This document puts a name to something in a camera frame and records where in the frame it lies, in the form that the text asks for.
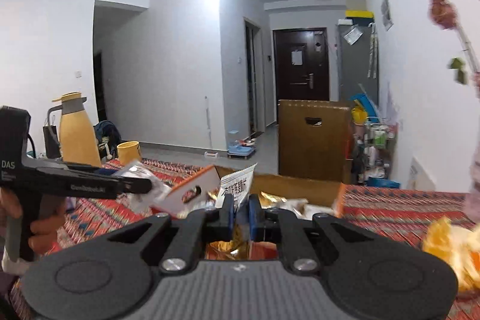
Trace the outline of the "person's left hand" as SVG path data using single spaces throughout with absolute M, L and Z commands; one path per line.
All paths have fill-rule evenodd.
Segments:
M 64 223 L 64 202 L 75 192 L 67 185 L 41 184 L 33 188 L 20 184 L 1 190 L 1 213 L 6 216 L 5 249 L 2 264 L 12 272 L 22 262 L 50 250 Z

